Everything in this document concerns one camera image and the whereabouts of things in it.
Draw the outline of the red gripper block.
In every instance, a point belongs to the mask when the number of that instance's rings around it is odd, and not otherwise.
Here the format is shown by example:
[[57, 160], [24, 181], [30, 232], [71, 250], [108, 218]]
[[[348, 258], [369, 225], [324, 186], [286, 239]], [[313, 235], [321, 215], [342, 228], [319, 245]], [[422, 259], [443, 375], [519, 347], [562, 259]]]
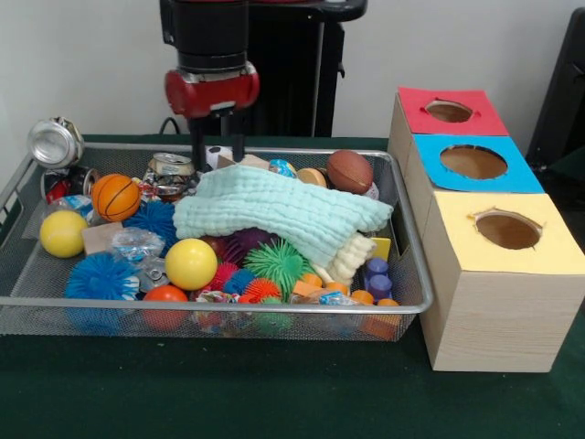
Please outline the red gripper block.
[[[190, 73], [169, 70], [165, 74], [165, 95], [174, 114], [188, 119], [192, 162], [197, 172], [207, 166], [202, 120], [223, 111], [250, 107], [260, 93], [260, 76], [247, 62], [240, 70], [223, 73]], [[232, 140], [232, 160], [240, 163], [245, 155], [244, 117], [239, 112], [221, 118], [221, 134]]]

